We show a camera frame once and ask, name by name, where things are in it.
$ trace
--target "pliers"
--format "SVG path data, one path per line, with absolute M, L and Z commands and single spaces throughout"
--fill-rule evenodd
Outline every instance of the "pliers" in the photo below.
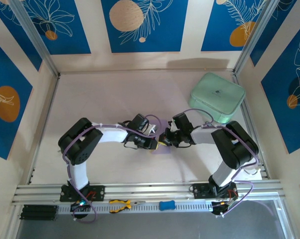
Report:
M 119 213 L 125 209 L 131 209 L 133 206 L 145 203 L 145 201 L 130 201 L 130 200 L 118 200 L 118 199 L 114 199 L 114 200 L 110 200 L 109 203 L 124 203 L 125 205 L 117 210 L 111 210 L 109 211 L 110 213 Z

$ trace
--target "plastic container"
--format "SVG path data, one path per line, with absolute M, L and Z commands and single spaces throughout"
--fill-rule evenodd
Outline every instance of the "plastic container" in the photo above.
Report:
M 227 123 L 244 97 L 245 90 L 241 86 L 206 73 L 192 90 L 189 105 L 209 112 L 216 122 Z

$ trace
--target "white floor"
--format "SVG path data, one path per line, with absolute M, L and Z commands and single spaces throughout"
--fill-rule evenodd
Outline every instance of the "white floor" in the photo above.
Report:
M 171 118 L 189 108 L 192 88 L 203 71 L 134 71 L 62 75 L 36 159 L 32 184 L 66 183 L 66 166 L 58 140 L 80 118 L 117 123 L 136 114 Z M 231 72 L 215 72 L 232 80 Z M 197 112 L 187 113 L 193 125 L 202 124 Z M 244 128 L 240 110 L 233 120 Z M 215 145 L 173 148 L 171 154 L 153 155 L 124 148 L 120 143 L 98 144 L 87 161 L 91 183 L 142 183 L 206 181 L 222 158 Z M 261 179 L 242 172 L 238 179 Z

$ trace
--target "white wall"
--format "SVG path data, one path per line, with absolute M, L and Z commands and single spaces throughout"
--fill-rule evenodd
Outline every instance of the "white wall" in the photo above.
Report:
M 100 0 L 76 0 L 90 46 L 87 55 L 52 56 L 60 72 L 233 68 L 241 51 L 201 52 L 215 0 L 189 0 L 180 52 L 111 53 Z
M 281 180 L 288 207 L 300 234 L 300 149 L 288 154 L 261 86 L 262 79 L 299 29 L 300 0 L 296 2 L 256 67 L 253 67 L 250 60 L 246 63 L 239 81 L 247 91 L 246 98 L 271 178 Z
M 8 209 L 16 186 L 24 183 L 34 154 L 42 125 L 41 114 L 46 98 L 54 86 L 54 79 L 42 64 L 40 72 L 34 68 L 23 50 L 0 20 L 0 47 L 32 84 L 33 90 L 20 122 L 16 138 L 7 160 L 0 158 L 0 235 L 8 218 Z

